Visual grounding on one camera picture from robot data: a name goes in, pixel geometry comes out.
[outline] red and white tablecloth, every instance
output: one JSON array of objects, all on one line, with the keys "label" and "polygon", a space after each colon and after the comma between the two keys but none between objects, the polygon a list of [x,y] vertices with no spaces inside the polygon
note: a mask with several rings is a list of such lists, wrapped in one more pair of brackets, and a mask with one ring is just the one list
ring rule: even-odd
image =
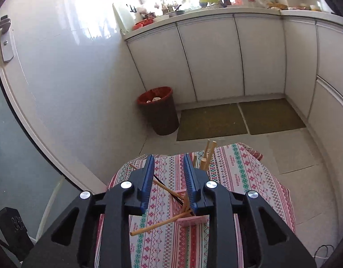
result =
[{"label": "red and white tablecloth", "polygon": [[[200,162],[203,151],[195,152]],[[183,154],[174,156],[155,155],[155,175],[170,189],[185,189],[183,174]],[[109,187],[128,179],[133,168],[145,164],[146,155],[126,163],[115,176]],[[237,143],[215,148],[215,153],[207,171],[210,180],[225,186],[229,191],[245,194],[252,189],[273,207],[279,216],[295,232],[294,211],[289,190],[274,178],[260,162],[262,154],[249,146]],[[169,194],[153,184],[149,208],[143,216],[130,216],[130,231],[153,225],[170,218]],[[235,216],[238,242],[239,267],[243,267],[242,244],[238,219]],[[103,226],[101,216],[96,249],[95,267],[99,266],[100,229]],[[133,268],[179,268],[206,267],[208,254],[209,223],[191,227],[181,227],[169,223],[159,228],[130,236],[130,253]]]}]

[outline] floor mat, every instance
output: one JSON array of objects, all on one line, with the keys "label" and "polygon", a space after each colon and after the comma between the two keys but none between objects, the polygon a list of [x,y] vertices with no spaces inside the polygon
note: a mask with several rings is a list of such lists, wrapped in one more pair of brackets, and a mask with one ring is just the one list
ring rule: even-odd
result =
[{"label": "floor mat", "polygon": [[182,111],[177,141],[247,134],[237,104]]},{"label": "floor mat", "polygon": [[251,135],[304,128],[301,118],[285,98],[240,103]]}]

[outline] kitchen cabinet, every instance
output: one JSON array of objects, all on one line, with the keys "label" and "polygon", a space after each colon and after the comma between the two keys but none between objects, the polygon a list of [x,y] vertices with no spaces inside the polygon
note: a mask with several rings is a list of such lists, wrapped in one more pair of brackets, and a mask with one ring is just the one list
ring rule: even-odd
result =
[{"label": "kitchen cabinet", "polygon": [[195,102],[195,92],[175,24],[138,35],[129,49],[147,90],[169,86],[176,104]]},{"label": "kitchen cabinet", "polygon": [[317,22],[318,75],[343,95],[343,27]]},{"label": "kitchen cabinet", "polygon": [[343,224],[343,97],[321,78],[316,83],[308,122],[333,166],[330,176],[335,179],[332,182],[341,208],[339,220]]},{"label": "kitchen cabinet", "polygon": [[280,17],[235,14],[245,95],[284,93],[285,42]]},{"label": "kitchen cabinet", "polygon": [[198,101],[243,96],[240,45],[232,15],[178,22]]},{"label": "kitchen cabinet", "polygon": [[287,71],[285,94],[305,117],[312,103],[317,78],[317,30],[311,19],[284,19]]}]

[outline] brown waste bin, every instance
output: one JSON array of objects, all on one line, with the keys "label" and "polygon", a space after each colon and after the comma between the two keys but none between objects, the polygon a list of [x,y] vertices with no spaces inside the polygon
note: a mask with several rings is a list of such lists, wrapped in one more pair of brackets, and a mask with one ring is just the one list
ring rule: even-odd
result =
[{"label": "brown waste bin", "polygon": [[[147,103],[155,97],[160,100]],[[173,90],[170,87],[157,87],[145,92],[138,97],[137,104],[158,135],[169,135],[179,127]]]}]

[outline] tablecloth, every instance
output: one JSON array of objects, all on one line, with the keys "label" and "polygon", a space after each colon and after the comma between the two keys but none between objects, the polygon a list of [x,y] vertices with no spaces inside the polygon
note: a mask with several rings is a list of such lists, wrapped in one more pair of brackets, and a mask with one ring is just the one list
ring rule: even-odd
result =
[{"label": "tablecloth", "polygon": [[[198,164],[203,151],[195,152]],[[154,174],[170,189],[185,189],[183,174],[183,156],[155,155]],[[137,157],[129,163],[141,168],[146,155]],[[271,205],[279,216],[295,232],[294,211],[289,190],[282,186],[260,162],[262,154],[249,146],[237,143],[215,148],[209,170],[210,180],[225,186],[229,191],[245,194],[252,189]],[[109,187],[113,187],[128,179],[133,168],[126,163],[115,176]],[[143,216],[130,216],[130,231],[149,226],[170,218],[169,194],[153,184],[148,210]],[[99,248],[101,241],[101,216],[97,238],[95,267],[99,267]],[[235,215],[236,237],[238,243],[239,267],[243,268],[242,243]],[[133,268],[179,268],[206,267],[208,254],[209,222],[191,227],[181,227],[169,223],[159,228],[130,236],[130,253]]]}]

